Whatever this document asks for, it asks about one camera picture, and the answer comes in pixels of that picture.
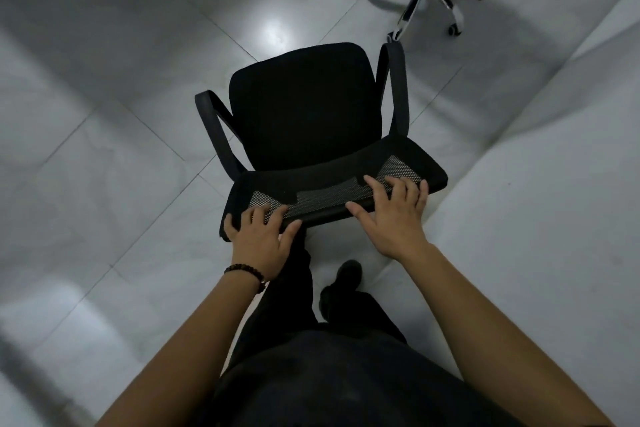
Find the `person's black shirt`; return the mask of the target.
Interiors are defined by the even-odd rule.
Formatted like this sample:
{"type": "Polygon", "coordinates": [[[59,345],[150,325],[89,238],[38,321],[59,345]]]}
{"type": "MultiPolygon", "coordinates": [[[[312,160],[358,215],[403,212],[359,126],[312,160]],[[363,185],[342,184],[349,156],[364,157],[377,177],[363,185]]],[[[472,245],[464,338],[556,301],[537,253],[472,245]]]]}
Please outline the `person's black shirt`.
{"type": "Polygon", "coordinates": [[[386,334],[307,330],[232,366],[197,427],[520,427],[386,334]]]}

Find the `person's right hand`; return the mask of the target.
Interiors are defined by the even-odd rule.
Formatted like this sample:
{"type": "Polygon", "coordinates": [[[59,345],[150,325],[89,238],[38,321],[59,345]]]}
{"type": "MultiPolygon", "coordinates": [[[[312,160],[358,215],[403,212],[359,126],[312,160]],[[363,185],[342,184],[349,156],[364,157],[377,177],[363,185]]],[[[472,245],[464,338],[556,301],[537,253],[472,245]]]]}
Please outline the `person's right hand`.
{"type": "Polygon", "coordinates": [[[378,236],[369,238],[374,247],[389,259],[407,264],[415,260],[428,245],[422,229],[422,214],[417,212],[419,185],[409,178],[406,183],[406,203],[390,203],[384,185],[369,175],[364,176],[372,190],[374,214],[378,224],[378,236]]]}

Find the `person's left forearm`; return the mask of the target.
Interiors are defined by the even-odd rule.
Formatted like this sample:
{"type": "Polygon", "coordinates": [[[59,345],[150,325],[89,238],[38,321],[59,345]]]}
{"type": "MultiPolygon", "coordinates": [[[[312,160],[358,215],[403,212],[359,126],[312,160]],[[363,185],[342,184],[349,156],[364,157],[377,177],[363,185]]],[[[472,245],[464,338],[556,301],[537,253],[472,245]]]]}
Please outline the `person's left forearm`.
{"type": "Polygon", "coordinates": [[[184,427],[218,381],[258,290],[249,272],[225,273],[95,427],[184,427]]]}

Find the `person's black shoe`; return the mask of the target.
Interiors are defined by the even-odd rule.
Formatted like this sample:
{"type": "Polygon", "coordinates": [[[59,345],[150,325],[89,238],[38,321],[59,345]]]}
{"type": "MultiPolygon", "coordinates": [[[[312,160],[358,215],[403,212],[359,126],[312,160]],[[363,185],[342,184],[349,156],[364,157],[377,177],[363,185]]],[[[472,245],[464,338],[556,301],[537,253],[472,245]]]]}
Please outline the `person's black shoe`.
{"type": "Polygon", "coordinates": [[[319,310],[326,322],[339,316],[344,300],[358,291],[363,277],[362,265],[356,260],[345,261],[337,271],[333,283],[321,291],[319,310]]]}

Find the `person's black trousers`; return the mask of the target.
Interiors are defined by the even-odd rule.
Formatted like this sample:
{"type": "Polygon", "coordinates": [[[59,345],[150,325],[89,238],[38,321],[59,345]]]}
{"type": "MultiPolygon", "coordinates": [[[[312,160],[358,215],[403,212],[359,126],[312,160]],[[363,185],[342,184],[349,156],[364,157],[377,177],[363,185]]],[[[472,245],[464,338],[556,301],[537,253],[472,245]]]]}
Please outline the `person's black trousers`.
{"type": "Polygon", "coordinates": [[[311,331],[339,334],[357,339],[388,335],[406,344],[406,338],[374,297],[358,291],[344,300],[339,316],[324,323],[313,310],[314,292],[310,253],[302,238],[296,238],[279,275],[262,295],[257,308],[245,322],[236,342],[231,364],[285,343],[311,331]]]}

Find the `person's right forearm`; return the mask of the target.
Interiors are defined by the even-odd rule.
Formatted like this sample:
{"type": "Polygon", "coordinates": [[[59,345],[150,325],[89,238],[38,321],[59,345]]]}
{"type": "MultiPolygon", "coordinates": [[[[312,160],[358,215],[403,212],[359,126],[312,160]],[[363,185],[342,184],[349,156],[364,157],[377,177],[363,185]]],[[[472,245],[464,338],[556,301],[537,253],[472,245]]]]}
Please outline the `person's right forearm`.
{"type": "Polygon", "coordinates": [[[425,240],[397,259],[436,318],[464,381],[527,427],[614,427],[592,400],[425,240]]]}

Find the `person's left hand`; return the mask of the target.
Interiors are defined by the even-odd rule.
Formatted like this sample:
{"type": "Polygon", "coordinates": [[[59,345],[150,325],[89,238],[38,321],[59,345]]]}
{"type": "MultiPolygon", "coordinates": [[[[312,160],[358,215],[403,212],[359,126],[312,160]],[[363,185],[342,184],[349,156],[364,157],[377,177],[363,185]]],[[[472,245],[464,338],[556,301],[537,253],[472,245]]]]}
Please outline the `person's left hand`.
{"type": "Polygon", "coordinates": [[[239,233],[232,243],[233,266],[248,266],[262,275],[264,282],[275,279],[290,253],[278,250],[279,236],[287,205],[282,205],[269,216],[265,227],[255,226],[255,207],[252,206],[241,214],[239,233]]]}

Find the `black mesh office chair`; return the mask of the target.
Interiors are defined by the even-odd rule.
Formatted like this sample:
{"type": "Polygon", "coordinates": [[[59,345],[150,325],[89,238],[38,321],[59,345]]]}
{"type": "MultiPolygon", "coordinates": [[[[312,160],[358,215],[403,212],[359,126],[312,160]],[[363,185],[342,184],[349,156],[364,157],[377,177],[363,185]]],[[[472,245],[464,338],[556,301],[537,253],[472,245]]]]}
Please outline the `black mesh office chair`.
{"type": "Polygon", "coordinates": [[[237,71],[231,109],[212,91],[195,104],[233,186],[222,218],[239,228],[241,214],[287,205],[281,230],[295,220],[316,227],[350,218],[348,201],[374,210],[369,175],[426,180],[430,192],[448,176],[408,137],[410,110],[404,49],[382,45],[374,73],[366,52],[350,42],[323,44],[237,71]]]}

